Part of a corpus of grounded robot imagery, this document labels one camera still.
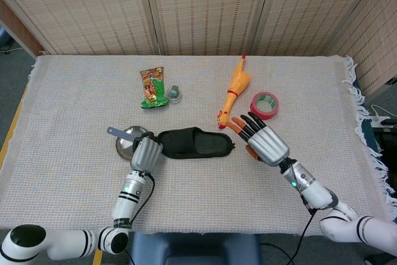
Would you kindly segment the right orange-tipped robot hand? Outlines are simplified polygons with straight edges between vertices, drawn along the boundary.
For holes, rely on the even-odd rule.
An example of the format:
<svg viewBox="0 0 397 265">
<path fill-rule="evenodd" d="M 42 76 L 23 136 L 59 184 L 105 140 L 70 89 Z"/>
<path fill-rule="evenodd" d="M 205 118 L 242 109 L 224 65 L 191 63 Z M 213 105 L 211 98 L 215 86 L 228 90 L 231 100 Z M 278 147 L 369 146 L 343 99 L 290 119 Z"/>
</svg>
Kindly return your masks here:
<svg viewBox="0 0 397 265">
<path fill-rule="evenodd" d="M 287 144 L 253 112 L 232 117 L 226 126 L 246 142 L 246 150 L 255 160 L 278 166 L 289 157 Z"/>
</svg>

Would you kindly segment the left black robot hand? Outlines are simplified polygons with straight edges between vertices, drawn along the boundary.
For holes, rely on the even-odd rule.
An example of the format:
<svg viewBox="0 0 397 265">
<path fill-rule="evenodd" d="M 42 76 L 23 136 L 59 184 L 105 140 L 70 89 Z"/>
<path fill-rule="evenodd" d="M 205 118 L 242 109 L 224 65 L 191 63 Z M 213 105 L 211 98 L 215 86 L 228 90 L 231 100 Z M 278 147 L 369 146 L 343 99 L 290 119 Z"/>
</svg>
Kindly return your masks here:
<svg viewBox="0 0 397 265">
<path fill-rule="evenodd" d="M 139 138 L 134 139 L 133 147 L 131 169 L 152 173 L 163 150 L 163 144 L 158 141 L 153 132 L 145 132 Z"/>
</svg>

